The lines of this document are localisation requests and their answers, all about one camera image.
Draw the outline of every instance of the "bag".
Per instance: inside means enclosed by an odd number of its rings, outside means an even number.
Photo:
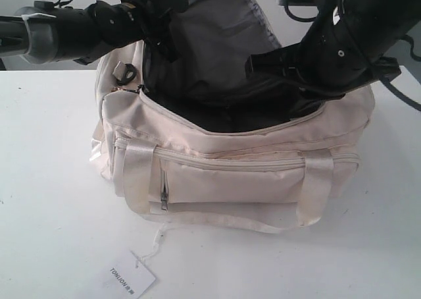
[[[142,41],[99,64],[101,120],[91,160],[116,194],[163,223],[277,233],[318,222],[328,198],[340,196],[358,169],[355,145],[374,109],[371,88],[285,121],[268,105],[284,100],[287,89],[244,75],[250,54],[280,46],[255,0],[191,0],[172,17],[171,31],[183,52],[173,64]],[[137,76],[118,86],[126,65]],[[228,116],[224,105],[235,111]]]

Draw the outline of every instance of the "table surface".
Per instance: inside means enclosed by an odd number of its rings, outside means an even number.
[[[395,84],[421,100],[404,69]],[[75,298],[122,250],[152,250],[89,164],[93,71],[0,72],[0,298]],[[381,85],[362,166],[315,226],[168,231],[142,298],[419,298],[421,114]]]

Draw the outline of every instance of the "bag strap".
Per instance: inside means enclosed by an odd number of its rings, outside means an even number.
[[[232,215],[200,212],[179,212],[166,215],[151,214],[149,185],[151,183],[153,153],[156,145],[132,139],[126,149],[122,180],[124,197],[131,210],[148,221],[172,224],[213,225],[247,229],[265,233],[280,233],[296,227],[317,223],[332,190],[334,161],[327,149],[303,152],[305,175],[297,203],[297,224],[291,227],[274,227],[266,223]]]

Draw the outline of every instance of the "white table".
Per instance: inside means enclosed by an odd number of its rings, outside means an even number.
[[[421,100],[404,70],[396,85]],[[89,164],[93,71],[0,72],[0,298],[74,298],[122,250],[148,254],[158,224]],[[363,164],[319,224],[280,236],[168,231],[143,298],[419,298],[421,114],[374,87]]]

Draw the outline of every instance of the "hang tag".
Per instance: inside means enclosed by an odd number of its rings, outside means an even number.
[[[75,299],[138,299],[155,279],[133,253],[126,251],[102,269]]]

